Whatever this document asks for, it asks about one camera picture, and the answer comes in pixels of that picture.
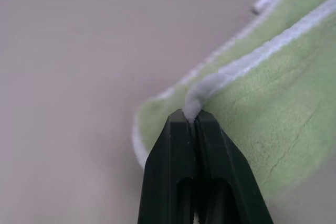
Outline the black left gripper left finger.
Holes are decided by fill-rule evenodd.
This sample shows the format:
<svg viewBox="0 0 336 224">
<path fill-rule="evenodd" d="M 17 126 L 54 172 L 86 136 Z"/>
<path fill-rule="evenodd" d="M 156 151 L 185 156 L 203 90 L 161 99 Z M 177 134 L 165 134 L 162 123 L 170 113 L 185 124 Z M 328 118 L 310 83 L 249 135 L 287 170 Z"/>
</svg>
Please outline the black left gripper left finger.
<svg viewBox="0 0 336 224">
<path fill-rule="evenodd" d="M 168 116 L 146 159 L 138 223 L 193 223 L 195 151 L 182 110 Z"/>
</svg>

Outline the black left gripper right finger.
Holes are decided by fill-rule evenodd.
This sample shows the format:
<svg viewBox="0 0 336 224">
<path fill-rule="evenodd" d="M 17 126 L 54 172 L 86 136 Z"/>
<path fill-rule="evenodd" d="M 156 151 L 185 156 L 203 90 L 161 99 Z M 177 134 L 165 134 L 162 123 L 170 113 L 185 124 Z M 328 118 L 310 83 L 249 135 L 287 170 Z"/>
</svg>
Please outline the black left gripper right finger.
<svg viewBox="0 0 336 224">
<path fill-rule="evenodd" d="M 200 223 L 272 223 L 250 165 L 215 117 L 195 120 Z"/>
</svg>

